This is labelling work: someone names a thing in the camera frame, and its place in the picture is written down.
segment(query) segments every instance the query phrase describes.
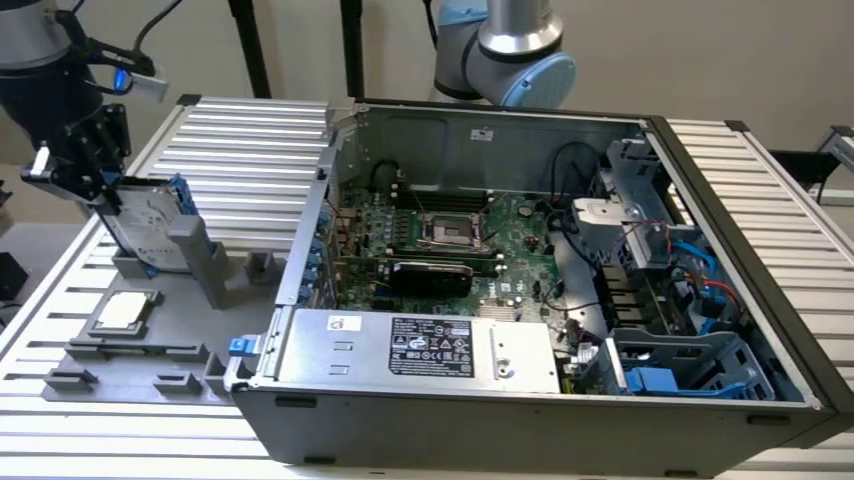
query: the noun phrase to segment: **warning label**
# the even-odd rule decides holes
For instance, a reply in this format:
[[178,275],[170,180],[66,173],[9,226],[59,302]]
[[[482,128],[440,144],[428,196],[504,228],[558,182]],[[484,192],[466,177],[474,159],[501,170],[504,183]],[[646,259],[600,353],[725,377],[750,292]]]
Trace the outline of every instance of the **warning label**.
[[476,376],[472,322],[393,318],[389,370],[395,375]]

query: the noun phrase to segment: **capacitor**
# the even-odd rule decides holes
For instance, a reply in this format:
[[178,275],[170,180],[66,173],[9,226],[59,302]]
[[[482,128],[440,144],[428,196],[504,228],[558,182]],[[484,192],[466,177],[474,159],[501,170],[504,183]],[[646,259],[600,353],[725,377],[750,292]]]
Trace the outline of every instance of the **capacitor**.
[[321,265],[321,256],[309,254],[306,257],[306,268],[317,268]]
[[534,209],[532,207],[529,207],[528,205],[522,205],[520,207],[520,209],[517,210],[517,214],[522,218],[532,218],[532,216],[534,215]]
[[303,272],[303,285],[313,284],[318,281],[318,272],[314,270],[306,270]]
[[554,290],[556,290],[554,293],[553,293],[554,297],[556,298],[561,298],[564,296],[564,292],[566,291],[566,287],[564,286],[564,282],[561,282],[561,283],[558,283],[556,285],[556,289]]
[[309,251],[311,253],[321,253],[323,251],[323,240],[321,240],[319,238],[313,238]]

